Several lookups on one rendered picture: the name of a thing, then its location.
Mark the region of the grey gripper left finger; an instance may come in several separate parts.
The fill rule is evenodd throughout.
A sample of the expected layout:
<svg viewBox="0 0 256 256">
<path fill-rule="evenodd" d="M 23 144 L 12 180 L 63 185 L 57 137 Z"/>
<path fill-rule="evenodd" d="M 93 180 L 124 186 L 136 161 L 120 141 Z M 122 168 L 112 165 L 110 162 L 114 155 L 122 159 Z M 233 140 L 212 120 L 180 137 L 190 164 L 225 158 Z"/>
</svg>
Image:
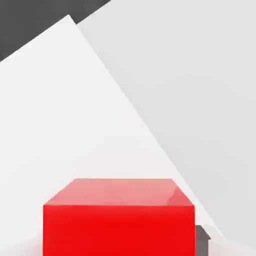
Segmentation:
<svg viewBox="0 0 256 256">
<path fill-rule="evenodd" d="M 0 250 L 0 256 L 43 256 L 43 240 L 41 237 L 18 243 Z"/>
</svg>

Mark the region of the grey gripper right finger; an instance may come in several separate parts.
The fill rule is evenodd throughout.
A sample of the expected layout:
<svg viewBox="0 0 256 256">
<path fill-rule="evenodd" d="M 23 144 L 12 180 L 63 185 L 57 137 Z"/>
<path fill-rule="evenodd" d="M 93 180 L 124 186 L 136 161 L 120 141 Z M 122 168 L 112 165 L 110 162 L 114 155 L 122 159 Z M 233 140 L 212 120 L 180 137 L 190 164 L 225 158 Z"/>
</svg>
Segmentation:
<svg viewBox="0 0 256 256">
<path fill-rule="evenodd" d="M 195 226 L 195 256 L 256 256 L 256 249 L 226 239 L 214 226 Z"/>
</svg>

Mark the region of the small red cube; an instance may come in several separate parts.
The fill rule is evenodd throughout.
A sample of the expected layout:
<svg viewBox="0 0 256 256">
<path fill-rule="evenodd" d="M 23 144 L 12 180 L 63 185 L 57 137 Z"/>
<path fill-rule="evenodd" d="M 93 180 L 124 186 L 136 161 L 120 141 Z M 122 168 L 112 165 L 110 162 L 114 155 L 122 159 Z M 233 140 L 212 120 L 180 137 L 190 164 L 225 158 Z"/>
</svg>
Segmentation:
<svg viewBox="0 0 256 256">
<path fill-rule="evenodd" d="M 171 179 L 77 178 L 43 206 L 43 256 L 196 256 L 195 206 Z"/>
</svg>

